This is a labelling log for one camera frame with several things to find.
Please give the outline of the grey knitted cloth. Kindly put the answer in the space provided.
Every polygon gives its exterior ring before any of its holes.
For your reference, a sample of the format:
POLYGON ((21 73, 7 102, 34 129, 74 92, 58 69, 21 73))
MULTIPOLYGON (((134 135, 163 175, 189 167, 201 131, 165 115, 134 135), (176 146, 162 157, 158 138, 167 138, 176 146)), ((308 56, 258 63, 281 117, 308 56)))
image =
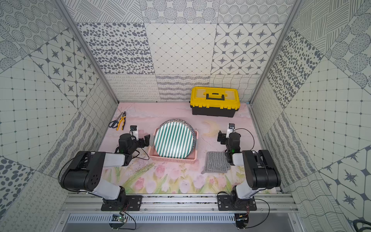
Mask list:
POLYGON ((205 165, 202 174, 205 173, 222 173, 225 174, 231 169, 227 162, 224 152, 209 151, 206 153, 205 165))

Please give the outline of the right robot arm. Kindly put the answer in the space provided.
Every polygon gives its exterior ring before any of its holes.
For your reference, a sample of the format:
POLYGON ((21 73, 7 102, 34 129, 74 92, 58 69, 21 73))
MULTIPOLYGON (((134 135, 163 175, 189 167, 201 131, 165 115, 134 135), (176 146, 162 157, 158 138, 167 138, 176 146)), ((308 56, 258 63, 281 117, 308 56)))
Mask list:
POLYGON ((217 141, 226 146, 225 157, 231 166, 244 168, 245 180, 230 193, 217 194, 220 211, 256 211, 254 195, 281 185, 281 176, 268 150, 241 150, 241 135, 229 129, 218 133, 217 141))

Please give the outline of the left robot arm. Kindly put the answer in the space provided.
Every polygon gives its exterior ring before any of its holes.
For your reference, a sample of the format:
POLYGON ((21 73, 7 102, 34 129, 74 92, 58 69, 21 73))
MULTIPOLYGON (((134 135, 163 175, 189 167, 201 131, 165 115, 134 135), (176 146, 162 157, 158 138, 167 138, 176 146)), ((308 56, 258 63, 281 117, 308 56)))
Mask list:
POLYGON ((101 175, 105 168, 126 167, 132 159, 137 159, 134 153, 149 146, 150 135, 138 138, 134 132, 125 133, 118 142, 114 153, 79 151, 66 163, 65 172, 59 174, 61 187, 102 198, 101 211, 139 211, 142 195, 127 195, 124 187, 102 179, 101 175))

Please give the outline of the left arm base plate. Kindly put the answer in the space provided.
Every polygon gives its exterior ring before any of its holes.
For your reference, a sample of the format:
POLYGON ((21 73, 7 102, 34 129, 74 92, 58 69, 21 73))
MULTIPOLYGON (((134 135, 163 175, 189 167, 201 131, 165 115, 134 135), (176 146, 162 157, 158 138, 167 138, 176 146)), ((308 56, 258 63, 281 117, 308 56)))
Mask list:
POLYGON ((101 211, 140 211, 142 195, 120 195, 116 200, 105 200, 101 211))

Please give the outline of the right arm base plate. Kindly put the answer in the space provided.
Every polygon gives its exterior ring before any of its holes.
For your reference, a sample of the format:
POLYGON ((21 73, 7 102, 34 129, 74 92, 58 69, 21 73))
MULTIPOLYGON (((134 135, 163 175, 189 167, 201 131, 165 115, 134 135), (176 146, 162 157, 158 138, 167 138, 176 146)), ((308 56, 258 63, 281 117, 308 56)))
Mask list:
POLYGON ((231 195, 217 195, 217 204, 219 211, 256 211, 255 199, 242 200, 231 195))

